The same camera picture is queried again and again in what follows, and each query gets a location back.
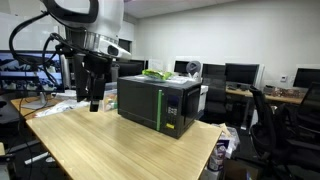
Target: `black microwave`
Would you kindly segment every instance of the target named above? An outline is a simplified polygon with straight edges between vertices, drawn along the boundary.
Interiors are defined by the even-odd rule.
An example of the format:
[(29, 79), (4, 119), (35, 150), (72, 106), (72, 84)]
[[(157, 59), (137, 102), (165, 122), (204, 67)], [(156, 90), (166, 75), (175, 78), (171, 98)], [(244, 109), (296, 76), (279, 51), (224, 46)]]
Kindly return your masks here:
[(198, 114), (201, 83), (152, 82), (118, 78), (118, 114), (168, 136), (179, 138)]

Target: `cardboard box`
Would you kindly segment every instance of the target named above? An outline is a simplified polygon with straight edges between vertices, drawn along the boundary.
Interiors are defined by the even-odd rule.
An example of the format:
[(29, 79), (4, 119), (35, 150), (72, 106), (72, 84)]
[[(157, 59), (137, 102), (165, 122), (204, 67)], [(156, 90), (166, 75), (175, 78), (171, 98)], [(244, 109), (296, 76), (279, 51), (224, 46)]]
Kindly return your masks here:
[(224, 164), (224, 180), (257, 180), (259, 170), (234, 160)]

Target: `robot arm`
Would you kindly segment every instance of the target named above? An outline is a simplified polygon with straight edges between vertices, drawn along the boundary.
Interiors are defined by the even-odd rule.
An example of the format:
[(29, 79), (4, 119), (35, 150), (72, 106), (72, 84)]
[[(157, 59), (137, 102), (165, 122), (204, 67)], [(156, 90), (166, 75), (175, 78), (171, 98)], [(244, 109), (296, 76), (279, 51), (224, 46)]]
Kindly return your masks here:
[(80, 45), (84, 49), (115, 58), (131, 58), (130, 53), (118, 46), (118, 33), (123, 20), (122, 0), (42, 0), (42, 2), (48, 13), (61, 24), (74, 29), (85, 29), (85, 39)]
[(25, 64), (32, 64), (17, 54), (13, 48), (14, 36), (34, 21), (51, 15), (70, 32), (80, 34), (63, 39), (52, 33), (44, 45), (42, 64), (46, 63), (44, 53), (52, 40), (60, 42), (56, 46), (57, 54), (83, 56), (83, 68), (88, 72), (87, 100), (91, 101), (90, 111), (98, 111), (99, 100), (103, 99), (104, 87), (110, 75), (113, 58), (130, 59), (131, 54), (118, 46), (118, 33), (123, 20), (123, 0), (41, 0), (47, 12), (18, 25), (9, 38), (9, 47), (13, 56)]

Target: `desk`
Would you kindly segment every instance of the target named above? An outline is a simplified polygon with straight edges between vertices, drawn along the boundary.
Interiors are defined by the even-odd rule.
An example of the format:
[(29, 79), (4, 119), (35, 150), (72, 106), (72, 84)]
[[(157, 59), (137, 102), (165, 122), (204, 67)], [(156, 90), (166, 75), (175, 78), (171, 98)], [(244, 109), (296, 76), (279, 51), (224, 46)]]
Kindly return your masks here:
[(72, 179), (198, 179), (221, 134), (195, 121), (177, 140), (88, 107), (27, 124)]
[(5, 155), (3, 144), (0, 143), (0, 156)]
[[(249, 90), (241, 91), (240, 89), (231, 90), (227, 88), (226, 93), (252, 97), (252, 93)], [(300, 104), (302, 102), (302, 98), (289, 98), (289, 97), (278, 97), (278, 96), (269, 96), (269, 95), (265, 95), (265, 97), (267, 100), (279, 101), (284, 103)]]
[[(39, 100), (39, 97), (28, 97), (28, 98), (26, 98), (26, 100), (27, 100), (28, 102), (32, 102), (32, 101)], [(27, 102), (26, 100), (22, 100), (21, 105), (27, 104), (28, 102)], [(11, 100), (12, 105), (13, 105), (18, 111), (19, 111), (20, 101), (21, 101), (21, 99), (13, 99), (13, 100)], [(57, 103), (59, 103), (59, 102), (61, 102), (61, 101), (62, 101), (62, 100), (58, 100), (58, 99), (50, 99), (50, 100), (49, 100), (49, 102), (52, 103), (53, 105), (55, 105), (55, 104), (57, 104)], [(33, 109), (21, 108), (20, 114), (21, 114), (21, 116), (25, 116), (26, 114), (33, 112), (33, 113), (31, 113), (31, 114), (29, 114), (29, 115), (27, 115), (27, 116), (25, 117), (25, 119), (28, 120), (28, 119), (34, 118), (34, 116), (35, 116), (35, 114), (36, 114), (37, 112), (41, 112), (41, 111), (47, 110), (47, 109), (49, 109), (50, 107), (45, 107), (45, 108), (39, 109), (39, 110), (37, 110), (37, 111), (35, 111), (35, 112), (33, 112), (33, 111), (34, 111)]]
[[(245, 97), (252, 97), (252, 93), (249, 90), (242, 91), (240, 89), (232, 90), (226, 88), (226, 93), (228, 94), (235, 94), (235, 95), (240, 95), (240, 96), (245, 96)], [(300, 104), (302, 102), (302, 98), (289, 98), (289, 97), (277, 97), (277, 96), (269, 96), (265, 95), (265, 98), (269, 101), (278, 101), (278, 102), (283, 102), (283, 103), (292, 103), (292, 104)], [(241, 129), (246, 130), (247, 129), (247, 117), (249, 113), (249, 107), (251, 104), (251, 98), (248, 99), (247, 104), (246, 104), (246, 109), (243, 117), (243, 123), (241, 125)]]

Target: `white wall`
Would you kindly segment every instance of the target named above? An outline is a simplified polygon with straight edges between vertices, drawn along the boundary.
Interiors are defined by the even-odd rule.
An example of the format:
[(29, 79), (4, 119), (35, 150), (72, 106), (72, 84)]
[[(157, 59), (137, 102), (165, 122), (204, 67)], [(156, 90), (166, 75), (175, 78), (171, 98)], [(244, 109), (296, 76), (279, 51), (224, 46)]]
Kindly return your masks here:
[(319, 19), (317, 0), (244, 0), (145, 18), (136, 27), (133, 56), (161, 59), (171, 68), (177, 56), (264, 64), (262, 85), (288, 88), (290, 82), (280, 83), (282, 74), (294, 76), (299, 64), (320, 64)]
[(134, 41), (134, 27), (134, 24), (123, 21), (119, 32), (119, 38), (127, 41)]
[(40, 0), (9, 0), (10, 14), (18, 16), (37, 16), (44, 10)]
[(10, 4), (9, 0), (1, 0), (0, 1), (0, 12), (10, 13)]

